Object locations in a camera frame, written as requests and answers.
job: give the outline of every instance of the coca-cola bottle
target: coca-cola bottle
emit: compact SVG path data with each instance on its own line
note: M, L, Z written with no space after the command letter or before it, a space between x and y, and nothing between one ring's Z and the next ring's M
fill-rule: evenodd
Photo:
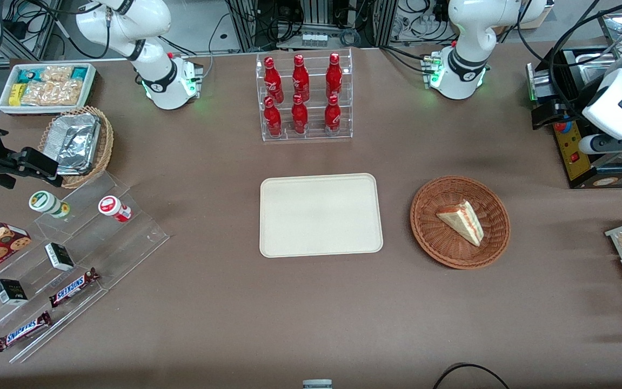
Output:
M299 135L304 135L309 127L309 112L304 105L304 100L300 94L294 95L294 106L291 108L291 117L294 120L294 131Z
M325 108L325 133L335 136L340 132L340 115L342 111L337 105L337 95L332 95L327 99Z
M304 66L304 56L301 54L294 55L294 73L291 79L294 81L294 93L300 94L303 101L308 101L311 98L309 71Z
M279 138L282 136L282 117L279 115L279 110L270 96L265 96L263 102L265 104L263 116L265 116L268 133L273 138Z
M340 55L336 52L330 54L330 66L327 67L325 74L325 95L330 98L332 95L340 96L342 93L342 69L340 68Z
M265 57L265 88L268 95L275 99L275 103L281 104L284 101L284 92L282 92L282 78L275 69L275 62L272 57Z

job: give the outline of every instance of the white tray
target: white tray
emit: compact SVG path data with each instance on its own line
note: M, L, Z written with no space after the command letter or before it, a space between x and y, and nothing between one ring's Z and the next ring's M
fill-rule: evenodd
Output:
M284 177L260 185L260 252L267 258L375 253L382 247L372 175Z
M75 105L51 105L51 106L28 106L28 105L20 105L20 106L12 106L9 105L8 99L10 96L10 89L15 84L17 80L17 76L20 74L22 69L31 69L35 67L45 67L49 65L58 65L58 66L75 66L75 67L84 67L88 68L88 73L85 74L83 79L83 88L81 88L81 95L78 97L78 103ZM88 62L42 62L38 64L22 64L15 65L10 69L9 78L6 81L6 86L4 87L4 91L1 93L0 97L0 111L2 113L7 113L9 115L49 115L53 113L61 113L67 112L71 109L79 109L85 106L86 101L88 101L88 97L90 95L90 91L92 88L92 82L94 81L96 70L95 67L89 64Z

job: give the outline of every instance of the yellow panel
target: yellow panel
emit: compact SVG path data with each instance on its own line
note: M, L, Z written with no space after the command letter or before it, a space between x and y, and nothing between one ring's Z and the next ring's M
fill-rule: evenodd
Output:
M563 164L565 165L565 171L568 177L570 180L577 179L577 177L580 177L580 175L587 172L587 170L592 167L590 158L578 148L582 136L577 129L577 124L572 122L572 128L570 128L568 133L560 133L558 131L553 131L553 133L556 136L556 143L558 143L560 155L563 156ZM576 162L570 160L570 155L573 155L573 153L578 153L580 157Z

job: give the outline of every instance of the round wicker basket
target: round wicker basket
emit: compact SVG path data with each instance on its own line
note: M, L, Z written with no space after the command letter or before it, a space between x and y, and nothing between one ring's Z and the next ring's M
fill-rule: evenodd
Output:
M92 113L101 119L102 126L100 130L100 138L97 140L97 149L95 152L92 170L83 176L64 176L61 187L65 187L66 189L75 189L83 185L83 183L91 177L103 172L109 164L109 160L111 158L111 147L113 146L113 129L111 128L111 123L109 123L105 114L93 106L84 106L83 108L73 109L71 111L64 112L63 115L79 115L81 113ZM51 123L46 126L46 130L42 135L42 140L39 141L39 146L37 146L37 150L39 151L44 149L44 143L46 143L46 137L49 135Z
M484 239L476 247L436 216L440 207L467 200L476 212ZM510 219L498 196L486 185L460 176L445 176L422 186L412 201L412 232L422 249L456 269L489 266L508 247Z

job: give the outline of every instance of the clear acrylic rack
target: clear acrylic rack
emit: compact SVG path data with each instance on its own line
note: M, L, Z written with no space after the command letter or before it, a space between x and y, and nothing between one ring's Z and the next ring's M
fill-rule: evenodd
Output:
M340 68L342 68L342 93L338 96L338 105L342 111L340 117L340 131L335 136L325 133L325 108L327 106L327 96L325 95L325 72L330 64L330 54L337 52L340 55ZM291 108L293 106L292 96L294 96L294 86L291 75L294 72L293 57L279 57L273 53L258 54L256 57L256 84L258 92L258 109L260 111L260 128L263 141L284 141L284 140L319 140L352 138L353 136L353 84L352 84L352 51L343 50L321 50L299 52L304 56L304 64L309 71L311 84L311 98L307 101L306 108L309 113L309 128L305 135L299 135L294 131L291 119ZM282 78L282 89L284 101L277 105L279 114L282 116L282 136L272 138L267 131L263 111L265 106L263 99L267 96L265 88L265 66L262 62L265 57L271 56L275 60L275 67Z
M97 204L106 195L116 196L131 207L133 215L127 222L120 223L98 212ZM136 204L129 188L108 172L93 177L63 200L70 204L70 214L62 219L48 214L38 217L26 227L32 243L0 265L0 278L20 281L29 299L20 306L0 301L0 337L6 337L44 311L49 311L53 323L4 350L2 358L10 363L23 362L39 350L169 239ZM75 264L71 271L51 266L44 251L49 242L66 246ZM93 267L101 277L99 280L58 307L51 307L49 296Z

